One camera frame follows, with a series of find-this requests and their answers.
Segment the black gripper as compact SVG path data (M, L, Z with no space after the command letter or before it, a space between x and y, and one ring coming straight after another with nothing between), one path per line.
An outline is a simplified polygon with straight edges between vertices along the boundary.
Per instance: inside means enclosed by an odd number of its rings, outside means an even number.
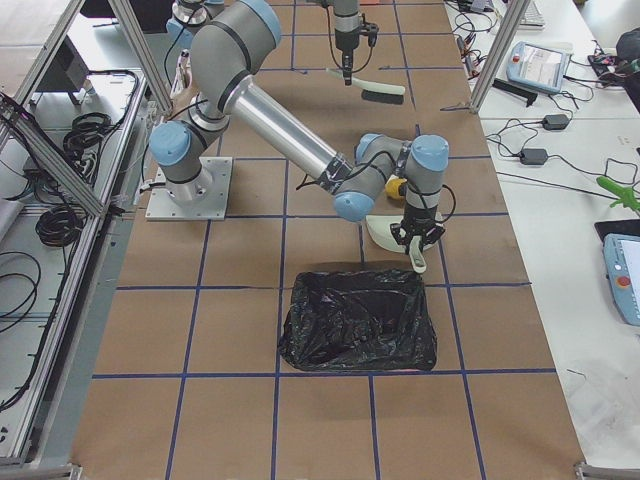
M406 203L401 223L392 223L392 238L401 250L408 250L411 240L419 237L423 246L435 244L445 233L442 223L436 221L437 208L419 208Z
M338 68L342 70L342 77L346 86L352 85L352 71L354 69L354 49L346 48L339 50L341 57Z

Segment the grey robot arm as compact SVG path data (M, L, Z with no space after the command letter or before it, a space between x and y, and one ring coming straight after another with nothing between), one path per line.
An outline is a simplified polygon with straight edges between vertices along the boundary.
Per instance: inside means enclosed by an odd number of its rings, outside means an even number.
M318 1L327 17L332 60L342 75L346 86L352 85L354 54L360 44L362 16L357 0Z
M199 94L190 112L176 113L152 131L149 149L176 202L199 200L212 186L200 156L235 116L333 195L340 217L366 219L396 176L406 182L404 215L385 224L381 235L404 253L441 238L444 224L436 215L449 160L444 138L421 135L405 141L366 134L350 164L255 82L281 41L280 21L267 2L177 1L172 14L168 28L184 28L191 41L190 83Z

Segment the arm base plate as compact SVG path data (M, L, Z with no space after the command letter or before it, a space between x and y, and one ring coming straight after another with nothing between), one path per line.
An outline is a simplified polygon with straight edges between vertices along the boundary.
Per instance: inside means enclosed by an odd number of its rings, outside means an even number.
M223 221L232 178L232 157L201 157L199 176L184 184L166 180L158 168L146 209L150 221Z

